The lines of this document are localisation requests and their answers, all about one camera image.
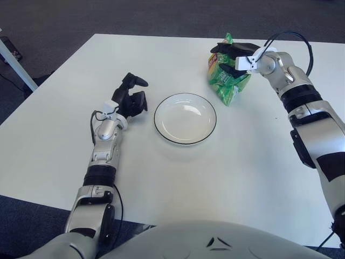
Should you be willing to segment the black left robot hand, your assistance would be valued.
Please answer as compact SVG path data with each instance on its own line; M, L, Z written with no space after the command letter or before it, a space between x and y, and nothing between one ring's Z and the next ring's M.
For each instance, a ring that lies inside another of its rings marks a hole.
M135 117L143 111L148 110L146 95L144 91L129 94L129 90L134 86L148 87L148 83L132 73L127 73L122 80L122 84L117 88L112 96L112 101L119 105L118 114L128 117Z

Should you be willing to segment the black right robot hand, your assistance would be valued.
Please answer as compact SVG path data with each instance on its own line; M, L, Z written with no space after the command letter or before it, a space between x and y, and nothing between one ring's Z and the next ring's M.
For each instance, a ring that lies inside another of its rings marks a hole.
M227 57L235 61L237 57L252 56L258 49L259 46L251 43L218 43L210 52L225 54ZM218 66L234 79L246 74L245 71L236 70L234 65L230 65L229 62L221 62Z

